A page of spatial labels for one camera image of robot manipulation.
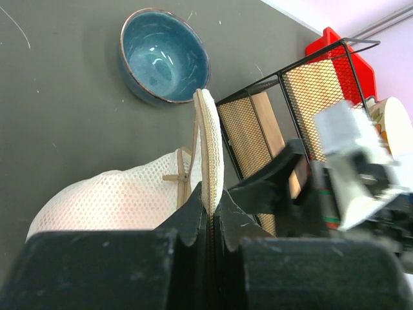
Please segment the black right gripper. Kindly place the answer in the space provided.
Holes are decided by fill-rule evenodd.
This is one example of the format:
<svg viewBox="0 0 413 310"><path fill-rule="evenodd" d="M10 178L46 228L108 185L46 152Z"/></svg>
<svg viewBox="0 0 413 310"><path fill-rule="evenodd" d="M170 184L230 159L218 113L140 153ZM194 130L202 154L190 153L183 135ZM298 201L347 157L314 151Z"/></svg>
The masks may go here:
<svg viewBox="0 0 413 310"><path fill-rule="evenodd" d="M230 188L229 195L247 214L276 214L277 237L363 240L382 245L398 257L412 258L411 192L398 194L356 225L341 230L344 212L338 208L325 164L313 161L305 184L297 196L291 196L289 179L304 155L300 139L288 141L270 163Z"/></svg>

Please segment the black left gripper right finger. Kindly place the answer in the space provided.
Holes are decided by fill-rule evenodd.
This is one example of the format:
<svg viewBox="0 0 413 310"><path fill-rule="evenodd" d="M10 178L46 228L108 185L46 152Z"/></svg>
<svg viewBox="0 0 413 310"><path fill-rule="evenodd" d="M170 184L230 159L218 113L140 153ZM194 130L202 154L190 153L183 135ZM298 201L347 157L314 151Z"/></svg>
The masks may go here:
<svg viewBox="0 0 413 310"><path fill-rule="evenodd" d="M215 214L222 309L411 309L398 259L361 240L274 238L224 191Z"/></svg>

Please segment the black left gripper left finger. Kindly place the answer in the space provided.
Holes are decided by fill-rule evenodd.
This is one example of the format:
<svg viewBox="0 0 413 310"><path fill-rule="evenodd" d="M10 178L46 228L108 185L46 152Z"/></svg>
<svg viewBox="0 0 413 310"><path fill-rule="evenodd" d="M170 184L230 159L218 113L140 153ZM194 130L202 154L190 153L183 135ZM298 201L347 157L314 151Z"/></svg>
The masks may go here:
<svg viewBox="0 0 413 310"><path fill-rule="evenodd" d="M151 231L59 231L25 243L2 309L205 309L206 219L196 187Z"/></svg>

